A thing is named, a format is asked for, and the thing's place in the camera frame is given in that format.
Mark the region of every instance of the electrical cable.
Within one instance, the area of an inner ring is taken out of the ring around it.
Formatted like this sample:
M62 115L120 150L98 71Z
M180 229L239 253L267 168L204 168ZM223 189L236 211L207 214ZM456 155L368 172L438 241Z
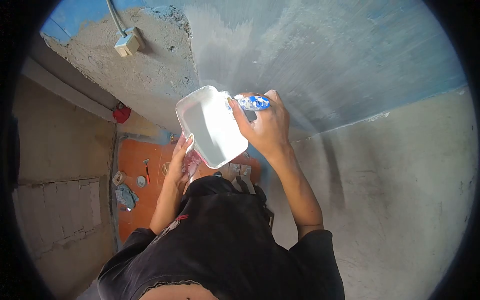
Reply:
M113 11L112 1L107 0L107 5L108 5L108 10L110 11L110 14L112 15L113 22L115 23L115 26L117 27L117 29L120 31L121 36L122 37L127 37L127 34L121 28L121 26L119 24L119 21L117 19L117 16L115 15L115 12Z

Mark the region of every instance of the paint tray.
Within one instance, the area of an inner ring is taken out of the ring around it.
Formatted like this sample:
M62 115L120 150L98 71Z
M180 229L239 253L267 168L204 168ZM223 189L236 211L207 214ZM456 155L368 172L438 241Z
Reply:
M193 149L212 169L220 168L248 147L233 118L228 96L227 92L206 85L180 100L175 107L185 136L193 133Z

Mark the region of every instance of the cloth rag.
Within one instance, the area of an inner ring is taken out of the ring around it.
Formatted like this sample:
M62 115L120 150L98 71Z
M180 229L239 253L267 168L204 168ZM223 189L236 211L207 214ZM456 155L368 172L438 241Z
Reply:
M115 195L117 196L117 201L129 209L135 208L135 203L138 202L138 196L125 183L117 187Z

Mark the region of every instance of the t-shirt print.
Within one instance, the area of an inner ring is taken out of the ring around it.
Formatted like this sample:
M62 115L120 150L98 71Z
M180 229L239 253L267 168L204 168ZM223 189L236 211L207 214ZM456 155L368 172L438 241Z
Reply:
M181 216L178 216L175 220L173 220L173 222L170 223L170 225L167 226L167 228L165 228L164 230L162 230L160 232L159 235L157 235L156 238L154 238L154 240L150 243L150 245L154 245L156 244L156 242L158 242L159 239L161 239L162 237L164 237L167 233L169 233L170 231L174 230L179 224L180 224L180 221L181 220L184 220L184 219L187 219L189 215L181 215Z

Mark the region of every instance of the hammer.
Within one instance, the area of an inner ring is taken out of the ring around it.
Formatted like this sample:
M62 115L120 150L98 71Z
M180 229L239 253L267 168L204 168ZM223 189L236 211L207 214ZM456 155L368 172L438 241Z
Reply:
M148 176L148 161L150 159L147 158L146 160L144 160L144 164L145 164L145 171L147 171L147 183L150 184L150 176Z

